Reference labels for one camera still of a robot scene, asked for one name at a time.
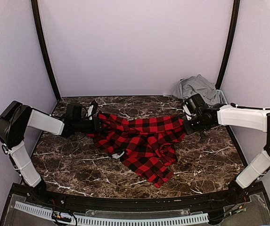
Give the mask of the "red black plaid shirt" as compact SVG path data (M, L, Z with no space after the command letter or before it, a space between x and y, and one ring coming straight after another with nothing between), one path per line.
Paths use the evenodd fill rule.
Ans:
M98 113L101 131L88 134L95 146L160 188L173 173L168 166L178 161L175 144L186 135L183 119L177 116L127 120Z

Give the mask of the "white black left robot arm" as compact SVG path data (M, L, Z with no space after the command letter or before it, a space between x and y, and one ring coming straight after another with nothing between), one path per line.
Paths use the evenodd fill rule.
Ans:
M77 133L93 134L101 130L100 119L95 117L98 109L92 101L85 113L84 106L69 104L66 112L56 118L31 106L13 101L0 115L0 142L5 155L9 156L14 170L26 185L34 188L32 198L40 205L50 202L46 184L31 160L25 147L25 133L28 128L48 132L55 136L69 138Z

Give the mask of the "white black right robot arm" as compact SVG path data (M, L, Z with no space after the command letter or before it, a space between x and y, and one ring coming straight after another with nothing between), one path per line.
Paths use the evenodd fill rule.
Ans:
M270 169L270 108L246 107L235 103L215 104L210 107L200 94L186 99L183 108L187 116L183 124L188 135L216 126L238 126L267 134L263 150L239 173L230 185L231 189L224 195L228 204L235 204L242 198L242 190Z

